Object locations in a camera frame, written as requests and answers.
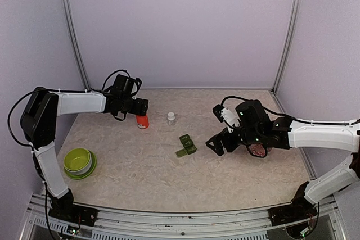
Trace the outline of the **red pill bottle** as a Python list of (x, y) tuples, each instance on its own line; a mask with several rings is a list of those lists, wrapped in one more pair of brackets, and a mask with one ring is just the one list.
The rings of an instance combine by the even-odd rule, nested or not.
[(148, 115), (136, 115), (137, 125), (140, 129), (147, 129), (149, 127), (149, 118)]

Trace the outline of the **green weekly pill organizer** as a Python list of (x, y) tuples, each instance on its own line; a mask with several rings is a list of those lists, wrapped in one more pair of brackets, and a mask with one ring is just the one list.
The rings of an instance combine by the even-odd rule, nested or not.
[(186, 155), (191, 155), (197, 151), (197, 148), (194, 145), (193, 140), (188, 134), (180, 136), (179, 140), (183, 148), (175, 153), (178, 158), (181, 158)]

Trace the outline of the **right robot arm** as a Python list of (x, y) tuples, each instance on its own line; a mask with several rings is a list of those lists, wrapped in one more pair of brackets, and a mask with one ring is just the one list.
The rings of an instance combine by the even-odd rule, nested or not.
[(206, 141), (218, 156), (245, 146), (253, 157), (265, 158), (271, 148), (330, 148), (348, 151), (349, 156), (321, 177), (303, 183), (291, 204), (288, 215), (299, 220), (323, 198), (359, 181), (359, 120), (319, 122), (297, 119), (272, 111), (257, 99), (243, 99), (233, 114), (224, 104), (216, 105), (213, 114), (226, 127)]

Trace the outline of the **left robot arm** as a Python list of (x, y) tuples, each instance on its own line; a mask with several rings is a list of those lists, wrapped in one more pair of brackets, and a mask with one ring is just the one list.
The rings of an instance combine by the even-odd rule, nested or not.
[(38, 173), (43, 179), (51, 207), (66, 220), (73, 220), (79, 209), (65, 183), (56, 158), (56, 121), (61, 115), (104, 113), (116, 120), (118, 114), (145, 116), (149, 107), (146, 99), (138, 98), (140, 78), (117, 75), (108, 88), (92, 90), (53, 90), (43, 87), (32, 91), (20, 118), (20, 126), (32, 151)]

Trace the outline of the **small clear white-capped bottle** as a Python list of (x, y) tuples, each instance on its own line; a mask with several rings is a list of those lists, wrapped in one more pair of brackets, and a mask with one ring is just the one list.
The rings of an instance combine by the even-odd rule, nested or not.
[(176, 123), (176, 115), (175, 115), (175, 113), (174, 112), (169, 112), (167, 114), (166, 119), (167, 119), (167, 123), (169, 125), (174, 125)]

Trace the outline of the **red patterned oval tin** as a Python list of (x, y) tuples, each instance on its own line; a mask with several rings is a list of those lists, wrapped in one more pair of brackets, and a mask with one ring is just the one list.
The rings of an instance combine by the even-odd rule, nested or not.
[(268, 150), (262, 144), (252, 144), (247, 147), (248, 152), (258, 158), (265, 158), (268, 155)]

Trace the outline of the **green plate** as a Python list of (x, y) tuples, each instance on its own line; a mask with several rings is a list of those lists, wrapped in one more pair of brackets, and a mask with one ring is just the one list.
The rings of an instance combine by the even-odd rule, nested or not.
[(65, 174), (70, 179), (74, 179), (74, 180), (81, 180), (81, 179), (84, 179), (84, 178), (90, 176), (94, 172), (96, 165), (97, 165), (96, 155), (92, 151), (90, 152), (90, 154), (91, 154), (90, 161), (84, 169), (81, 169), (79, 171), (68, 171), (64, 168)]

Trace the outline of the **green bowl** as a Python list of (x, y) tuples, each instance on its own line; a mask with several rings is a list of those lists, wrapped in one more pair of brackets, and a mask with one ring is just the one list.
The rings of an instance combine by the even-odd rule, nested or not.
[(84, 169), (91, 158), (90, 151), (85, 148), (75, 148), (69, 151), (64, 158), (64, 168), (68, 171)]

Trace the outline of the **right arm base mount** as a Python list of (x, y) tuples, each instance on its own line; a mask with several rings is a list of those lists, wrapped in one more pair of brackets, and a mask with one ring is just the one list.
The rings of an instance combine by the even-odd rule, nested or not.
[(278, 226), (316, 216), (317, 209), (313, 205), (308, 207), (290, 204), (272, 207), (268, 210), (268, 213), (272, 226)]

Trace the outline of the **front aluminium rail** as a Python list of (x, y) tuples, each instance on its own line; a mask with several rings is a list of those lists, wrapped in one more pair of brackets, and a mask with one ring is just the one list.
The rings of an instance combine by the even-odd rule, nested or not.
[[(272, 225), (269, 209), (273, 206), (254, 209), (215, 212), (150, 212), (115, 209), (75, 203), (98, 210), (94, 227), (80, 226), (75, 239), (267, 239), (270, 230), (282, 230), (304, 222)], [(44, 196), (33, 195), (21, 221), (20, 232), (15, 239), (30, 239), (35, 226), (46, 229)], [(322, 200), (319, 222), (314, 232), (329, 234), (328, 239), (350, 239), (345, 224), (333, 197)]]

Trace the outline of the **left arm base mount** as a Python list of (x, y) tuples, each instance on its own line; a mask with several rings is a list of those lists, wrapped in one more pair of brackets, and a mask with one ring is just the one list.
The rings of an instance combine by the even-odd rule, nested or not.
[(94, 227), (98, 210), (92, 207), (71, 204), (64, 207), (52, 206), (48, 214), (50, 217), (62, 221)]

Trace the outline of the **left aluminium frame post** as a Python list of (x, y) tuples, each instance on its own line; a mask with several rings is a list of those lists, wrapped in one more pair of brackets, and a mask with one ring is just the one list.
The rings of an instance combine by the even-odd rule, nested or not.
[(70, 0), (61, 0), (61, 1), (62, 1), (62, 6), (63, 6), (64, 14), (65, 14), (65, 21), (66, 21), (66, 25), (67, 25), (67, 31), (69, 33), (70, 43), (71, 43), (71, 47), (73, 49), (75, 63), (76, 63), (76, 66), (78, 68), (78, 71), (79, 71), (80, 80), (81, 80), (81, 82), (83, 84), (83, 87), (85, 89), (90, 89), (91, 84), (89, 82), (88, 75), (87, 75), (87, 72), (86, 72), (86, 68), (85, 68), (85, 65), (84, 65), (84, 62), (83, 62), (83, 59), (82, 59), (82, 55), (81, 55), (81, 52), (80, 52), (78, 38), (77, 38), (76, 31), (75, 31), (75, 25), (74, 25), (73, 17), (72, 17), (72, 14), (71, 14)]

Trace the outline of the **aluminium frame post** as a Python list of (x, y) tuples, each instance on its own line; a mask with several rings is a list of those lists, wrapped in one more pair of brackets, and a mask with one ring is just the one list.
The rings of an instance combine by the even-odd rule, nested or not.
[(300, 2), (301, 2), (301, 0), (292, 0), (290, 19), (289, 19), (289, 24), (287, 27), (286, 36), (285, 36), (285, 43), (283, 45), (280, 64), (278, 66), (278, 70), (277, 70), (276, 77), (275, 77), (273, 87), (272, 87), (272, 93), (275, 96), (277, 95), (277, 93), (280, 89), (280, 85), (281, 85), (282, 79), (285, 74), (286, 64), (287, 64), (287, 61), (289, 58), (291, 45), (292, 45), (293, 37), (295, 34), (296, 23), (297, 23), (297, 19), (298, 19), (299, 10), (300, 10)]
[(78, 71), (79, 71), (80, 80), (81, 80), (81, 82), (83, 84), (83, 87), (85, 89), (90, 89), (91, 84), (89, 82), (88, 75), (87, 75), (87, 72), (86, 72), (86, 68), (85, 68), (85, 65), (84, 65), (84, 62), (83, 62), (83, 59), (82, 59), (82, 55), (81, 55), (81, 52), (80, 52), (78, 38), (77, 38), (76, 31), (75, 31), (75, 25), (74, 25), (73, 17), (72, 17), (72, 14), (71, 14), (70, 0), (61, 0), (61, 1), (62, 1), (62, 6), (63, 6), (64, 14), (65, 14), (65, 21), (66, 21), (66, 25), (67, 25), (67, 31), (69, 33), (70, 43), (71, 43), (71, 47), (73, 49), (75, 63), (76, 63), (76, 66), (78, 68)]

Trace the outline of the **right aluminium frame post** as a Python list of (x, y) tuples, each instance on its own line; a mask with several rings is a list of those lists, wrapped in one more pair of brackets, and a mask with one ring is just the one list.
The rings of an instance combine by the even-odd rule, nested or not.
[(289, 19), (289, 24), (287, 27), (286, 36), (285, 36), (285, 43), (283, 45), (280, 64), (278, 66), (278, 70), (277, 70), (276, 77), (275, 77), (273, 87), (272, 87), (272, 93), (275, 96), (277, 95), (277, 93), (280, 89), (280, 85), (281, 85), (282, 79), (285, 74), (286, 64), (287, 64), (287, 61), (289, 58), (291, 45), (292, 45), (293, 37), (295, 34), (296, 23), (297, 23), (297, 19), (298, 19), (299, 10), (300, 10), (300, 2), (301, 2), (301, 0), (292, 0), (290, 19)]

